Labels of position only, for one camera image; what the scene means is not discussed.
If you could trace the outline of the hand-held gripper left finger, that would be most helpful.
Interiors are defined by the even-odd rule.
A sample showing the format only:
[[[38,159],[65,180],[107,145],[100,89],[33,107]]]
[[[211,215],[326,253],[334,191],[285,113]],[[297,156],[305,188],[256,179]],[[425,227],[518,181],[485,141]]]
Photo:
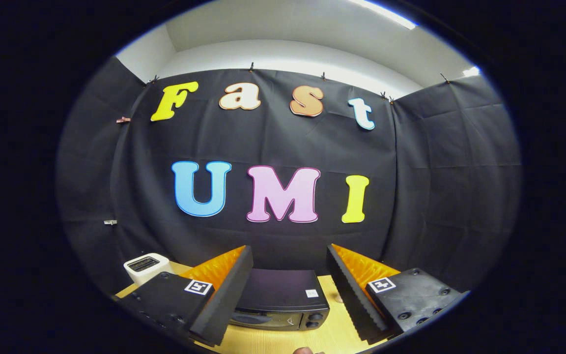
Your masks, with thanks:
[[[126,262],[134,283],[116,302],[144,324],[180,342],[220,345],[253,267],[243,245],[196,267],[178,271],[157,253]]]

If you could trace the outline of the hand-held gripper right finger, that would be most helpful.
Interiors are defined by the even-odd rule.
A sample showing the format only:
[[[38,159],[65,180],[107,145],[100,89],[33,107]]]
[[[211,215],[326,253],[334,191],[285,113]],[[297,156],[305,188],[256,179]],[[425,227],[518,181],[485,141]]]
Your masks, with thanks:
[[[360,339],[369,344],[409,336],[463,299],[420,267],[399,271],[336,244],[327,247],[327,267]]]

